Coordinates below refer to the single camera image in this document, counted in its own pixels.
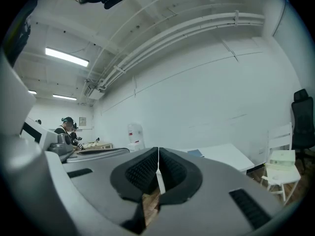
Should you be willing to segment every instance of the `white desk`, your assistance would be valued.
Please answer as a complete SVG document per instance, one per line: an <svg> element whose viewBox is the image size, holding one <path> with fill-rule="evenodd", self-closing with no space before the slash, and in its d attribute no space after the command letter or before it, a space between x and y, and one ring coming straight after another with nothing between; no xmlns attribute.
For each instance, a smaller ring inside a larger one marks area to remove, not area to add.
<svg viewBox="0 0 315 236"><path fill-rule="evenodd" d="M228 164L245 174L247 170L255 167L254 163L244 156L233 144L178 150L188 152L195 149L198 149L205 158Z"/></svg>

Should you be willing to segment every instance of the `white chair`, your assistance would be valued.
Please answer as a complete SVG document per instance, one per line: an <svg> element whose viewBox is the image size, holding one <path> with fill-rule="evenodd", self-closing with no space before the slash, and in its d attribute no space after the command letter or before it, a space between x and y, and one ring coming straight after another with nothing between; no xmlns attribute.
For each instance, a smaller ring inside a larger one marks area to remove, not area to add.
<svg viewBox="0 0 315 236"><path fill-rule="evenodd" d="M274 148L279 148L283 146L288 146L289 150L292 148L292 124L291 122L285 126L278 127L276 129L273 129L268 132L268 151L267 151L267 160L266 162L269 162L270 155L272 153L272 150ZM281 194L283 196L283 202L284 204L287 203L287 201L292 196L292 193L294 192L297 183L301 179L301 176L295 167L295 165L292 167L292 170L290 171L281 171L281 170L275 170L268 167L266 164L263 176L261 177L260 185L262 185L263 180L268 181L268 187L267 190L270 190L270 187L273 185L278 185L281 188L281 191L274 191L271 192L272 194ZM287 198L285 198L285 192L284 192L284 184L287 183L294 183L294 186L288 195Z"/></svg>

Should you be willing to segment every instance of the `fluorescent ceiling light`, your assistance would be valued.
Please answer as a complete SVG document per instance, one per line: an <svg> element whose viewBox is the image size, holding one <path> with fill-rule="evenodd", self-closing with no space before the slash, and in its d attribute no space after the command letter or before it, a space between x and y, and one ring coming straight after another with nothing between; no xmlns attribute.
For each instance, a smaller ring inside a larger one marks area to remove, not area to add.
<svg viewBox="0 0 315 236"><path fill-rule="evenodd" d="M71 97L66 97L66 96L61 96L61 95L56 95L56 94L53 94L53 96L56 98L61 98L61 99L77 100L77 98L71 98Z"/></svg>
<svg viewBox="0 0 315 236"><path fill-rule="evenodd" d="M59 59L64 59L66 61L76 63L78 65L85 66L85 67L87 67L89 64L88 60L80 59L80 58L77 58L75 56L72 56L72 55L69 55L66 53L62 53L62 52L59 52L59 51L51 49L51 48L46 48L46 55L53 56L53 57L56 57Z"/></svg>

